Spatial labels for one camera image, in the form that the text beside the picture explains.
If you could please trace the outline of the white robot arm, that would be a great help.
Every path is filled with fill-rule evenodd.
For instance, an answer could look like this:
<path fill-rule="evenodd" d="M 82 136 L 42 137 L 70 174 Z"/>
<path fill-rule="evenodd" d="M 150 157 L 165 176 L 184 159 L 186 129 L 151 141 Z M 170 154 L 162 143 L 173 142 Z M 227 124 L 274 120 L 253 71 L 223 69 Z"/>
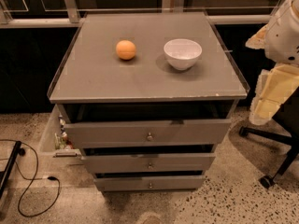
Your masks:
<path fill-rule="evenodd" d="M 250 106 L 249 121 L 264 125 L 299 87 L 299 0 L 285 0 L 246 46 L 276 63 L 258 76 Z"/>

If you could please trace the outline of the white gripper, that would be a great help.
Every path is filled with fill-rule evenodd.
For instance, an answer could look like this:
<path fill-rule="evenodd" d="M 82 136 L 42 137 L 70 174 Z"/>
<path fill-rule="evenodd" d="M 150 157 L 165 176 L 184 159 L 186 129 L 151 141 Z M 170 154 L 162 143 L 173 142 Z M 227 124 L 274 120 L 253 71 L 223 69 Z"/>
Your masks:
<path fill-rule="evenodd" d="M 247 40 L 250 49 L 264 49 L 267 24 Z M 277 63 L 270 71 L 263 70 L 258 76 L 255 97 L 250 106 L 249 122 L 264 125 L 299 87 L 299 66 Z"/>

